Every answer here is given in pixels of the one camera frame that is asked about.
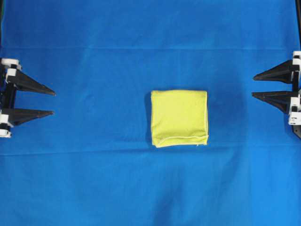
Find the blue cloth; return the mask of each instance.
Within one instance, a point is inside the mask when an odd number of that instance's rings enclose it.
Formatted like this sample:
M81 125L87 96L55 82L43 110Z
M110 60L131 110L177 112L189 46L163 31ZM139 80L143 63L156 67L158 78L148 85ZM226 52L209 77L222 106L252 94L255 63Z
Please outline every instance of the blue cloth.
M1 56L56 97L0 141L0 225L299 226L301 141L252 91L300 49L294 1L7 0ZM208 146L151 145L152 90L209 94Z

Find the yellow cloth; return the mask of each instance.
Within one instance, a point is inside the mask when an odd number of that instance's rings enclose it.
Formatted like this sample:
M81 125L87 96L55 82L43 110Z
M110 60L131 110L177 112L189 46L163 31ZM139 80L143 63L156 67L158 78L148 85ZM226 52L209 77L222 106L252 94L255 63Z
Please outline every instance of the yellow cloth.
M153 145L207 145L206 91L152 91L151 105Z

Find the blue backdrop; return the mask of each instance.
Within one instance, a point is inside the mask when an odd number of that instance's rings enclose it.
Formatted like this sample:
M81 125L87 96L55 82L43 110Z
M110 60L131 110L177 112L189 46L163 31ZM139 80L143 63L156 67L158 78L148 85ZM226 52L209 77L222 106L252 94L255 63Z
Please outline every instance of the blue backdrop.
M1 226L299 226L301 141L252 91L300 49L294 1L7 0L1 56L56 97L0 141ZM208 146L151 145L152 90L209 94Z

